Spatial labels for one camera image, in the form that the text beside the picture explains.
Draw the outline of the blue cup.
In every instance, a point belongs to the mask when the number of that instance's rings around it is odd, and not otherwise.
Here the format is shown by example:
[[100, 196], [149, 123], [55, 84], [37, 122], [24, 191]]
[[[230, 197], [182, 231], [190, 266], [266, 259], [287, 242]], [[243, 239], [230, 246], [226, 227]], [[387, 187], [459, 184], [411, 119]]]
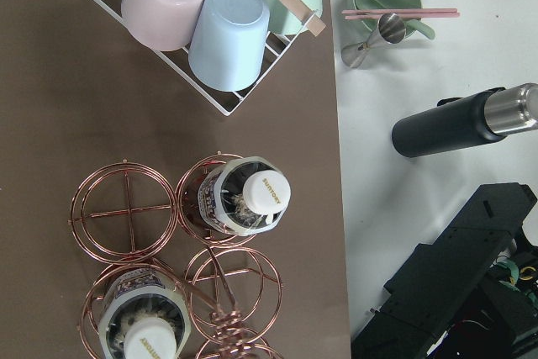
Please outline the blue cup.
[[204, 0], [188, 64], [204, 85], [236, 92], [261, 72], [270, 13], [264, 0]]

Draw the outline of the pink chopsticks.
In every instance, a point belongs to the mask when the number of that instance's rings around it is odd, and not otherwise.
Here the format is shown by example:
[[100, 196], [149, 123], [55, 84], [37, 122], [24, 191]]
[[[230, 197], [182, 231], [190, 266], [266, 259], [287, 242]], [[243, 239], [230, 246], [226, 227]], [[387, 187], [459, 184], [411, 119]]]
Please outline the pink chopsticks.
[[401, 18], [456, 18], [460, 13], [455, 8], [405, 8], [343, 10], [346, 20], [380, 18], [384, 14], [397, 14]]

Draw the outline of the black thermos bottle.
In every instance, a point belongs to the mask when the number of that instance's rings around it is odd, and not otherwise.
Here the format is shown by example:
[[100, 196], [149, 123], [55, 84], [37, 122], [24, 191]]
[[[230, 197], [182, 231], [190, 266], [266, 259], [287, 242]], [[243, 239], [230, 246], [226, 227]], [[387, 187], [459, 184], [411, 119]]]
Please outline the black thermos bottle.
[[496, 87], [465, 98], [448, 98], [399, 120], [392, 142], [402, 156], [419, 157], [497, 143], [537, 129], [537, 85]]

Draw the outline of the tea bottle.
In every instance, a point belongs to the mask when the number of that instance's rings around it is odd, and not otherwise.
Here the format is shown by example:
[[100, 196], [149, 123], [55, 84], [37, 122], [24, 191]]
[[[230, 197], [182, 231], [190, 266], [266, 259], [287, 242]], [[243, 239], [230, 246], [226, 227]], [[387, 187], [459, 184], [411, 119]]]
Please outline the tea bottle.
[[137, 268], [108, 286], [98, 323], [105, 357], [178, 358], [190, 331], [184, 294], [161, 272]]
[[291, 199], [284, 174], [259, 156], [233, 158], [192, 180], [194, 210], [220, 233], [250, 236], [277, 226]]

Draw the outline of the steel jigger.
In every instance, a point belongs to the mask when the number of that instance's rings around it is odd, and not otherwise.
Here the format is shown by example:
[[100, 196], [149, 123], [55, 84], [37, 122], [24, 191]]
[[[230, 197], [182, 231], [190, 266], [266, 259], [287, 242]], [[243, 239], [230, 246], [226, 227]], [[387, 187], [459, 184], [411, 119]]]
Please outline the steel jigger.
[[347, 45], [341, 50], [341, 59], [346, 66], [357, 68], [366, 59], [370, 50], [398, 44], [405, 35], [406, 27], [403, 20], [396, 13], [385, 13], [365, 41]]

